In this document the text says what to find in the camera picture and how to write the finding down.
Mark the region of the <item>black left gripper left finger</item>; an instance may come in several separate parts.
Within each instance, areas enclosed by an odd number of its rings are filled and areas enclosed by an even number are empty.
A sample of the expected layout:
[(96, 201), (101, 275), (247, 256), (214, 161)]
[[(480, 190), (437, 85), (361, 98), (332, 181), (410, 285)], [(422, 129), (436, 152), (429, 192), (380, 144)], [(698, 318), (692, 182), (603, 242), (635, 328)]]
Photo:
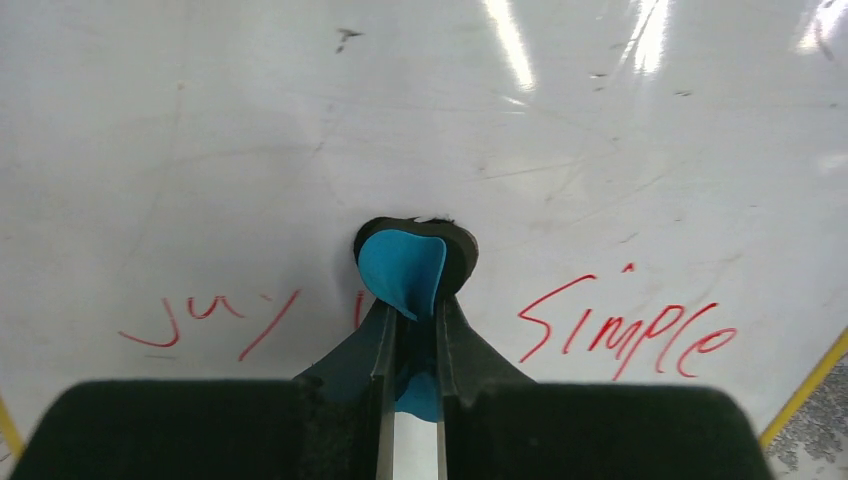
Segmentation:
[(50, 406), (16, 479), (388, 479), (397, 311), (290, 380), (109, 380)]

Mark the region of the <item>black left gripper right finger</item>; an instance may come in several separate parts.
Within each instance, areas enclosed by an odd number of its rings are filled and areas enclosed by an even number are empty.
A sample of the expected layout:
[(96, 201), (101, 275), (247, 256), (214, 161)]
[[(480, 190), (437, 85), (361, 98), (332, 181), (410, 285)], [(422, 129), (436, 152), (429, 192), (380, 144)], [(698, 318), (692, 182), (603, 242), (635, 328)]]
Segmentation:
[(742, 410), (711, 388), (539, 383), (437, 307), (443, 479), (768, 479)]

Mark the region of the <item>blue black eraser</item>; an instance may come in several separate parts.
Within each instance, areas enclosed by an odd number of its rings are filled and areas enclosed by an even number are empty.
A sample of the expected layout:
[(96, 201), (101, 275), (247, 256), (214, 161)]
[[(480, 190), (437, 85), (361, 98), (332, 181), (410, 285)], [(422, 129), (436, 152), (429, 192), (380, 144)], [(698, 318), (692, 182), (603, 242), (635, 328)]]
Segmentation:
[(353, 255), (365, 287), (404, 318), (395, 357), (396, 408), (435, 423), (436, 307), (471, 276), (478, 243), (452, 220), (377, 217), (358, 230)]

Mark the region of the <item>yellow framed whiteboard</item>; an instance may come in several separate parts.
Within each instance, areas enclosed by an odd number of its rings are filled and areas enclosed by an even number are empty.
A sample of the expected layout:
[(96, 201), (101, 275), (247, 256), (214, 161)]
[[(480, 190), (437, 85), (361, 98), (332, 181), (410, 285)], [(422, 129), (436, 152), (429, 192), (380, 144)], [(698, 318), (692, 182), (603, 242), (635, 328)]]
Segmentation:
[(847, 326), (843, 1), (5, 1), (1, 474), (68, 387), (290, 377), (377, 216), (542, 381), (771, 438)]

